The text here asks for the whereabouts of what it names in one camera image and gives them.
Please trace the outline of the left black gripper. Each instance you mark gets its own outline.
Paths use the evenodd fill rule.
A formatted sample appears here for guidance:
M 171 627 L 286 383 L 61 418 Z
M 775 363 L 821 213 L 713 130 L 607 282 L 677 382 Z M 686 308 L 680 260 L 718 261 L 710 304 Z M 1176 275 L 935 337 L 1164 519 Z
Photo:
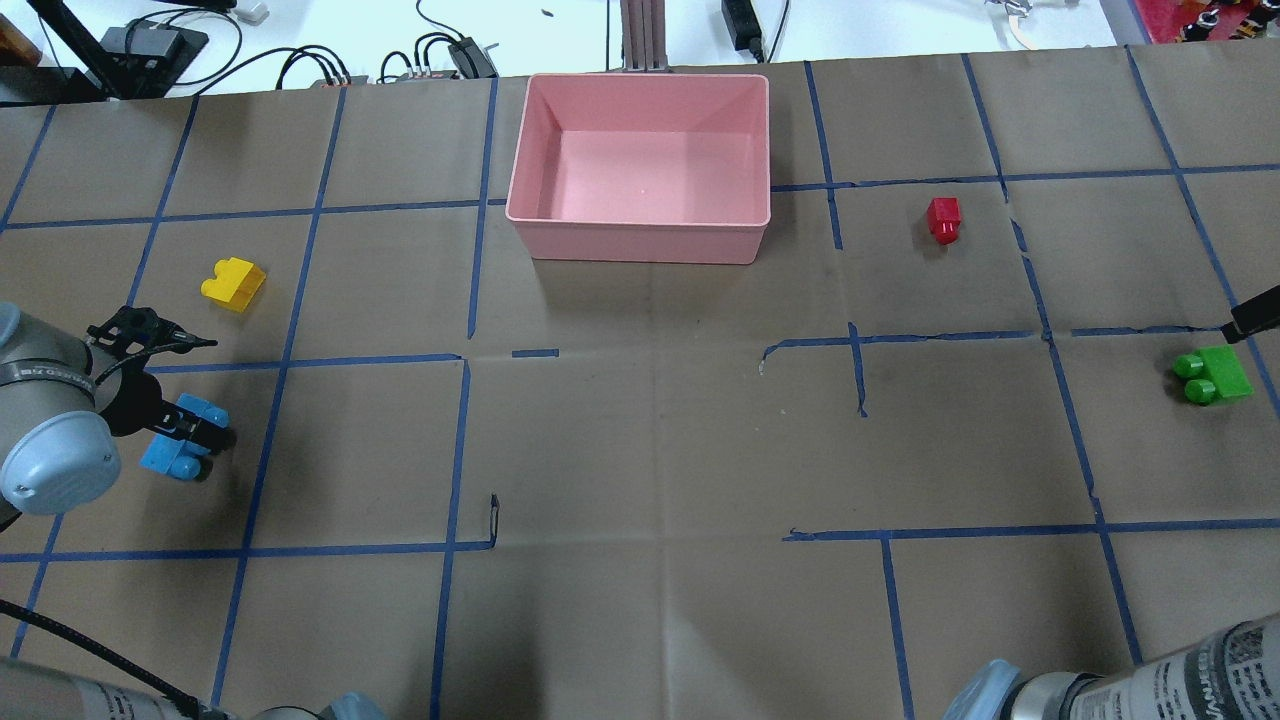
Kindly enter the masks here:
M 148 430 L 163 401 L 159 380 L 146 372 L 159 354 L 183 354 L 218 346 L 182 325 L 161 318 L 151 307 L 122 306 L 104 323 L 87 329 L 90 375 L 97 386 L 99 415 L 116 438 Z M 192 410 L 165 405 L 150 421 L 155 434 L 151 459 L 205 457 L 236 445 L 229 415 L 218 406 Z

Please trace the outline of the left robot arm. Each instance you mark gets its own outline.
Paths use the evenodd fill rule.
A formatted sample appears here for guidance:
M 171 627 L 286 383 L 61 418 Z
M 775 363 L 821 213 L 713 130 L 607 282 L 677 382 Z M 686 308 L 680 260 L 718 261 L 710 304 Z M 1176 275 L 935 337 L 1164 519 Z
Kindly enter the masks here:
M 23 516 L 56 516 L 105 495 L 122 474 L 120 438 L 147 430 L 151 471 L 175 480 L 202 478 L 236 442 L 228 413 L 189 395 L 164 397 L 147 364 L 187 354 L 209 340 L 150 307 L 122 306 L 82 336 L 1 306 L 3 525 Z M 52 667 L 4 659 L 5 719 L 229 719 L 120 653 L 12 601 L 3 615 L 38 628 L 113 665 L 137 682 L 127 688 Z

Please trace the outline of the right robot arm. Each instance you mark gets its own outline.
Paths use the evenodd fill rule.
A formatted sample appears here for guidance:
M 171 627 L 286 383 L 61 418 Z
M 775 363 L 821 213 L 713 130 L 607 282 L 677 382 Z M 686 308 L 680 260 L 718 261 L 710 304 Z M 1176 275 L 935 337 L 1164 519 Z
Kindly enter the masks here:
M 1188 401 L 1211 406 L 1244 398 L 1234 345 L 1277 327 L 1276 287 L 1236 305 L 1224 345 L 1175 359 Z M 1100 676 L 1044 673 L 1027 678 L 1002 659 L 983 666 L 946 719 L 1275 719 L 1279 711 L 1279 618 L 1239 623 L 1133 667 Z

